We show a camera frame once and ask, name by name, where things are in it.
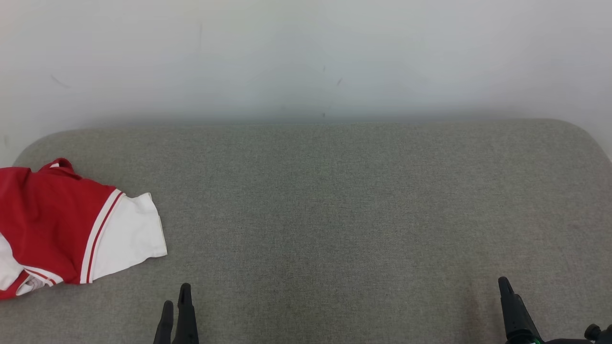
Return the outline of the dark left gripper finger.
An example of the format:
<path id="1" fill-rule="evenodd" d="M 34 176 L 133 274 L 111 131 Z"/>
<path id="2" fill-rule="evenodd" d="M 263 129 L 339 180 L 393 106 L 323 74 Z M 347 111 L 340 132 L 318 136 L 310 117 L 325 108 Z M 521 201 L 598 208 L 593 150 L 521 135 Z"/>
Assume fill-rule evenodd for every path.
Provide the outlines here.
<path id="1" fill-rule="evenodd" d="M 192 302 L 192 288 L 183 283 L 177 301 L 178 318 L 173 344 L 198 344 L 197 319 Z"/>
<path id="2" fill-rule="evenodd" d="M 171 344 L 171 332 L 174 326 L 174 305 L 165 301 L 155 332 L 153 344 Z"/>

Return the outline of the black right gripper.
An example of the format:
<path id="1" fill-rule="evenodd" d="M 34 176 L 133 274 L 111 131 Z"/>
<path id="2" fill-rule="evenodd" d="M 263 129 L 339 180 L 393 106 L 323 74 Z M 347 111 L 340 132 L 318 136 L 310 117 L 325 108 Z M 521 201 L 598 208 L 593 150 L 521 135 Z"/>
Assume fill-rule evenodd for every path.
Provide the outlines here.
<path id="1" fill-rule="evenodd" d="M 557 338 L 544 342 L 529 315 L 523 299 L 514 292 L 507 277 L 498 278 L 507 344 L 593 344 L 579 338 Z"/>

